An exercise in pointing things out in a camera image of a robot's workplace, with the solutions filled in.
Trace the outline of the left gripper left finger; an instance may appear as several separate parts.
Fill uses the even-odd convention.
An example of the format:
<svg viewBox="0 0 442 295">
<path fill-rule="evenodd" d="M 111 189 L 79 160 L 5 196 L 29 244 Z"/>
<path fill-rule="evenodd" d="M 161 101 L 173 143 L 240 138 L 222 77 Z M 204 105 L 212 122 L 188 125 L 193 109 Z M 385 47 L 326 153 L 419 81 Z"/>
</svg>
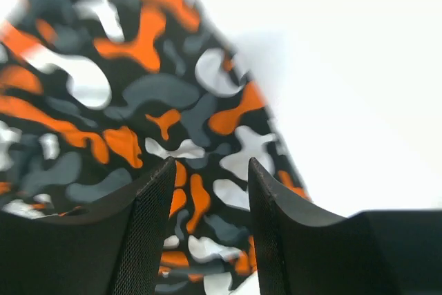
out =
<svg viewBox="0 0 442 295">
<path fill-rule="evenodd" d="M 1 213 L 2 294 L 152 294 L 175 161 L 64 216 Z"/>
</svg>

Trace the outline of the orange camouflage shorts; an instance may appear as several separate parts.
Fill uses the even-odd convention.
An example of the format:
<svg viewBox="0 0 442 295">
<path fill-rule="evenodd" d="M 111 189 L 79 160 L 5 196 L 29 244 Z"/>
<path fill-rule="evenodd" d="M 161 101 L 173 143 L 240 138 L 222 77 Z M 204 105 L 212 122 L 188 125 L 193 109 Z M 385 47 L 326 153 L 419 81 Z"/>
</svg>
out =
<svg viewBox="0 0 442 295">
<path fill-rule="evenodd" d="M 248 164 L 307 192 L 189 0 L 23 0 L 1 27 L 1 210 L 64 217 L 175 160 L 156 294 L 255 294 Z"/>
</svg>

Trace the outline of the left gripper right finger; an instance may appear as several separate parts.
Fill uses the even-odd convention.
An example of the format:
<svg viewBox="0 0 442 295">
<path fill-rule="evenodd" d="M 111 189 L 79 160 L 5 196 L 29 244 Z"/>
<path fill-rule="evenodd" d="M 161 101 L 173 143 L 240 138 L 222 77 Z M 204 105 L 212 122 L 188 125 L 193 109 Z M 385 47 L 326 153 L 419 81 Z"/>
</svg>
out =
<svg viewBox="0 0 442 295">
<path fill-rule="evenodd" d="M 441 211 L 348 218 L 302 198 L 256 159 L 249 205 L 261 294 L 440 294 Z"/>
</svg>

